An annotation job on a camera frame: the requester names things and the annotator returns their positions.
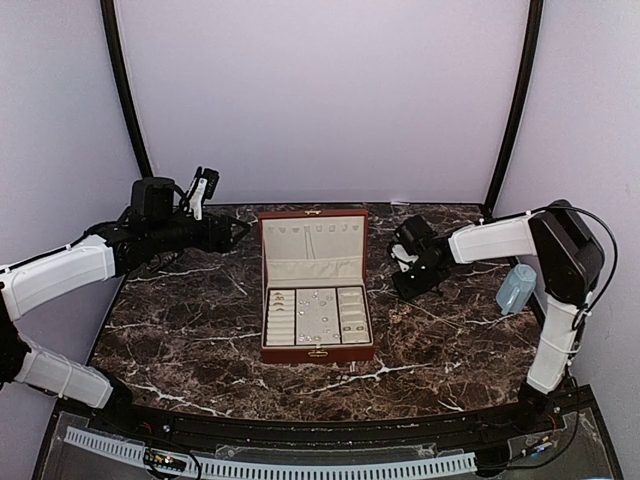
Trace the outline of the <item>wooden jewelry box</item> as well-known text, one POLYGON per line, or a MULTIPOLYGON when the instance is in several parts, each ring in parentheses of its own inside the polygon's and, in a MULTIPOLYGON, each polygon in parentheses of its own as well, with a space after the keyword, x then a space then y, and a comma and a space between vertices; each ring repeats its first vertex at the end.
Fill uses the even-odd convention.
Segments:
POLYGON ((267 364, 370 361, 375 352, 366 294, 368 213, 364 209, 305 210, 259 216, 263 321, 261 358, 267 364), (266 297, 275 288, 364 289, 372 342, 342 347, 266 347, 266 297))

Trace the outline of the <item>beige jewelry tray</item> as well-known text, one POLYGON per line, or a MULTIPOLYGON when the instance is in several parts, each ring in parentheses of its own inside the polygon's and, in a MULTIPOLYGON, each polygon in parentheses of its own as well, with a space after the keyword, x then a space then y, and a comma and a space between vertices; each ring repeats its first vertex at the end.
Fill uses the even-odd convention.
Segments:
POLYGON ((372 342, 360 286, 275 288, 266 297, 266 347, 342 347, 372 342))

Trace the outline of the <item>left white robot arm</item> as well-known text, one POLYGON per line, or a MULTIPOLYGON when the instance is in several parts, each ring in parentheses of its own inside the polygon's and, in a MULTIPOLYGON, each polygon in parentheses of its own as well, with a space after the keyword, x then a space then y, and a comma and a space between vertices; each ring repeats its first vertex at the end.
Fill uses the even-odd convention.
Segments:
POLYGON ((1 382, 22 383, 63 399, 102 409, 120 436, 141 427, 140 412, 124 399, 116 378, 72 361, 21 335, 16 326, 30 311, 94 283, 125 276, 164 254, 193 248, 228 253, 249 233, 248 223, 204 209, 219 174, 198 168, 187 190, 165 177, 133 183, 129 205, 115 221, 89 227, 79 239, 1 268, 1 382))

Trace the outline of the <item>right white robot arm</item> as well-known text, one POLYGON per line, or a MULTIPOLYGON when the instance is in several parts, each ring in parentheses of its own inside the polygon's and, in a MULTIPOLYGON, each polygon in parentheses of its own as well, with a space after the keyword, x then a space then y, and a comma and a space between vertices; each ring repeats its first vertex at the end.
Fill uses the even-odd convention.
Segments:
POLYGON ((520 311, 538 281, 546 313, 539 345, 523 391, 548 395, 565 376, 579 350, 587 317, 609 287, 599 280, 605 251, 585 223, 593 213, 557 200, 534 210, 478 222, 437 234, 420 216, 404 221, 387 247, 399 264, 392 281, 411 300, 436 289, 456 265, 496 258, 532 256, 539 267, 512 268, 496 300, 503 314, 520 311))

